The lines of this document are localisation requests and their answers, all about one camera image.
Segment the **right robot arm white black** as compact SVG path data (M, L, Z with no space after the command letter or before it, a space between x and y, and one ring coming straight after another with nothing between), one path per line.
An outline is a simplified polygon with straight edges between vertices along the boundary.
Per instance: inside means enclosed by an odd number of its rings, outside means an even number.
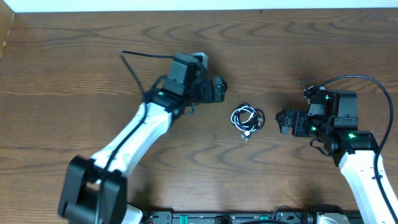
M357 95L349 90L318 90L309 110L283 109L275 119L282 134L311 138L333 158L348 182L365 223L397 223L397 197L370 131L358 129Z

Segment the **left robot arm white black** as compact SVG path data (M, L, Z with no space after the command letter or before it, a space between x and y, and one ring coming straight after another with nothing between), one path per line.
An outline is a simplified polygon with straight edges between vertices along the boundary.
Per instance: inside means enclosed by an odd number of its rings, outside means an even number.
M203 52L177 53L168 74L148 91L127 126L89 159L75 156L67 166L58 215L69 223L140 223L142 210L127 202L127 181L134 168L186 107L224 100L221 76L208 77Z

